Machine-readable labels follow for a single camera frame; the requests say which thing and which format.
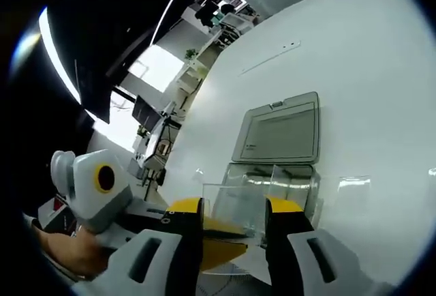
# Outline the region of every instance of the window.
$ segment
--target window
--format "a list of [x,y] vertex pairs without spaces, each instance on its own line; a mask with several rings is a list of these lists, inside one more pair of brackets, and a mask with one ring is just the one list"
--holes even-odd
[[132,73],[134,76],[137,76],[138,78],[140,78],[141,76],[144,75],[145,72],[148,71],[148,67],[144,64],[142,64],[139,61],[135,61],[131,67],[128,69],[128,71],[130,73]]
[[133,151],[139,123],[132,117],[134,103],[112,92],[110,96],[110,123],[96,121],[94,128],[122,148]]
[[180,59],[158,45],[152,45],[138,57],[129,71],[163,93],[182,67]]

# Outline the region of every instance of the potted plant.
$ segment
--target potted plant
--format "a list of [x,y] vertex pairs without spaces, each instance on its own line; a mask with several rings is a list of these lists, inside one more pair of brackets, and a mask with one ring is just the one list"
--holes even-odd
[[136,132],[136,134],[139,137],[144,138],[147,135],[147,130],[142,125],[139,125],[138,131]]
[[188,61],[191,61],[195,56],[197,56],[197,54],[198,54],[198,51],[196,51],[195,49],[191,48],[191,49],[186,50],[185,58]]

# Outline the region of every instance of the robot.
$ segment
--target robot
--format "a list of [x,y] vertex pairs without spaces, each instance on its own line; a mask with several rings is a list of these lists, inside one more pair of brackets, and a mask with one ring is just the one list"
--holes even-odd
[[[125,171],[107,149],[77,157],[57,151],[51,175],[78,222],[114,250],[104,273],[73,285],[79,295],[195,295],[202,270],[247,248],[219,240],[216,233],[207,235],[203,228],[210,218],[203,216],[202,198],[175,202],[166,211],[135,198]],[[268,195],[265,201],[263,247],[273,295],[380,295],[391,290],[367,277],[358,257],[340,241],[314,230],[296,203]],[[226,225],[213,223],[221,236],[229,233]]]

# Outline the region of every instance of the computer screen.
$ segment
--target computer screen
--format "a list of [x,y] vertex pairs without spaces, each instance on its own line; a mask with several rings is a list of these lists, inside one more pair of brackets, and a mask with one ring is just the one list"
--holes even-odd
[[196,18],[202,22],[204,26],[213,27],[212,19],[214,18],[214,12],[218,10],[218,5],[207,1],[202,8],[196,13]]
[[110,95],[113,86],[110,81],[93,70],[74,62],[76,82],[82,105],[106,123],[110,123]]
[[134,110],[131,114],[136,121],[149,132],[156,126],[162,116],[140,96],[136,98]]

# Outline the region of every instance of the white wall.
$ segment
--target white wall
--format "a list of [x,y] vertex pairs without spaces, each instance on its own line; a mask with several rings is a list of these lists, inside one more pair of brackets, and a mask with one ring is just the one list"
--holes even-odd
[[156,45],[167,50],[181,61],[185,60],[186,50],[194,48],[200,50],[209,37],[182,20],[172,30],[160,39]]
[[159,90],[150,86],[148,83],[129,73],[123,82],[122,88],[131,92],[135,96],[141,96],[146,102],[154,106],[157,110],[162,110],[170,102],[170,99],[163,95]]
[[193,4],[187,7],[182,13],[182,18],[197,30],[207,35],[209,33],[209,28],[205,27],[202,22],[196,18],[196,13],[200,8],[201,7],[198,4]]

